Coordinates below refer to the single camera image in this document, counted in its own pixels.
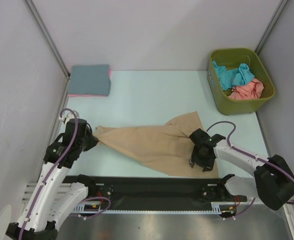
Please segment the beige t-shirt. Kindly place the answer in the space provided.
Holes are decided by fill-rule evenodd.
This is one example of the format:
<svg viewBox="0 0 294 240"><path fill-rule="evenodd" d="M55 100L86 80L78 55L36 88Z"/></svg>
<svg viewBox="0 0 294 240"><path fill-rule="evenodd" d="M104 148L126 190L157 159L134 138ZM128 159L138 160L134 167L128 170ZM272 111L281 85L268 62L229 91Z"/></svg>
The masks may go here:
<svg viewBox="0 0 294 240"><path fill-rule="evenodd" d="M189 136L203 128L198 112L177 116L165 125L96 127L93 135L106 145L140 164L175 177L217 178L218 167L204 171L191 167L194 143Z"/></svg>

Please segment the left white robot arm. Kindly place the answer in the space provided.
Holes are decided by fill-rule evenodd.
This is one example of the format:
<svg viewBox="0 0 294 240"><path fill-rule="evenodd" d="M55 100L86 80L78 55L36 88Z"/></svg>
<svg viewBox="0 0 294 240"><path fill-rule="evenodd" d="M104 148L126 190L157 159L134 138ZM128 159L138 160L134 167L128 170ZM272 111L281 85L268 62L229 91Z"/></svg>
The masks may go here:
<svg viewBox="0 0 294 240"><path fill-rule="evenodd" d="M57 238L61 225L73 209L82 200L91 200L97 194L95 179L80 174L67 192L55 201L73 163L82 152L90 150L97 143L86 120L76 118L67 122L65 132L47 147L36 187L22 215L9 224L6 231L8 237L13 240Z"/></svg>

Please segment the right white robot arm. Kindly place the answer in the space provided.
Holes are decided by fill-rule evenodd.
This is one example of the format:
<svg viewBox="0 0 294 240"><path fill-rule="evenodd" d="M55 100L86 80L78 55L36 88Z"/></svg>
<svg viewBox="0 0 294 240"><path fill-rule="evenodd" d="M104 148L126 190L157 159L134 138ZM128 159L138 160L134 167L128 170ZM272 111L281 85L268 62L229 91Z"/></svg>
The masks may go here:
<svg viewBox="0 0 294 240"><path fill-rule="evenodd" d="M294 196L294 175L283 157L274 155L263 159L258 154L233 145L229 138L220 134L210 136L197 129L189 138L194 144L189 161L191 167L198 165L205 172L213 170L216 160L227 161L250 177L239 177L234 174L225 176L217 188L218 196L228 201L235 195L260 199L272 210L290 204Z"/></svg>

